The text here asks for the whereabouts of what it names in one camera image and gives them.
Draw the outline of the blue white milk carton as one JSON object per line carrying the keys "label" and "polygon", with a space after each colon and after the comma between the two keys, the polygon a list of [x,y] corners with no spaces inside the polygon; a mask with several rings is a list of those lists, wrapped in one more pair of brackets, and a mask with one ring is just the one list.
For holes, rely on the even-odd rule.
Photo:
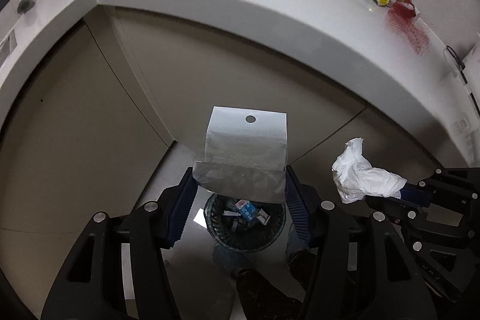
{"label": "blue white milk carton", "polygon": [[258,208],[250,201],[239,200],[235,203],[235,207],[238,212],[247,220],[247,222],[252,222],[256,219],[258,215]]}

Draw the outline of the white tissue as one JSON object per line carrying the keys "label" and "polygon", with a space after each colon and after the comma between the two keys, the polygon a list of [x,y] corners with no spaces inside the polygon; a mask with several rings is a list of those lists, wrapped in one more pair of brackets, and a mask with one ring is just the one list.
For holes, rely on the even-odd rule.
{"label": "white tissue", "polygon": [[366,196],[401,198],[400,190],[407,179],[373,167],[363,156],[362,138],[354,138],[345,144],[343,152],[332,165],[334,184],[343,204],[362,201]]}

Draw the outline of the clear plastic zip bag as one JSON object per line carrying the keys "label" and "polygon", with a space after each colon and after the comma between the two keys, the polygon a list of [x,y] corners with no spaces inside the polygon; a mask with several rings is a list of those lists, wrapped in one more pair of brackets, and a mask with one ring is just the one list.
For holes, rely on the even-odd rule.
{"label": "clear plastic zip bag", "polygon": [[287,114],[215,106],[193,177],[212,193],[281,204],[287,158]]}

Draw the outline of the black mesh trash bin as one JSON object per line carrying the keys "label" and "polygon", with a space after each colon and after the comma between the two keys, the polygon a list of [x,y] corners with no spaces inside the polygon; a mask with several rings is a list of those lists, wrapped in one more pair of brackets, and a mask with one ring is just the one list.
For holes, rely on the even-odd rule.
{"label": "black mesh trash bin", "polygon": [[287,221],[284,204],[251,202],[258,214],[251,220],[241,214],[239,199],[211,195],[203,211],[208,233],[225,248],[239,253],[267,249],[281,235]]}

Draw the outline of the red mesh net bag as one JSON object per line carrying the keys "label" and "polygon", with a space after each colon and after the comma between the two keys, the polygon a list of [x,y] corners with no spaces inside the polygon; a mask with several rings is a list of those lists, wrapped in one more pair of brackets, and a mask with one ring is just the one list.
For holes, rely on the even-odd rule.
{"label": "red mesh net bag", "polygon": [[413,1],[411,3],[396,1],[385,8],[391,28],[407,40],[417,55],[425,54],[430,39],[425,27],[419,22],[420,13]]}

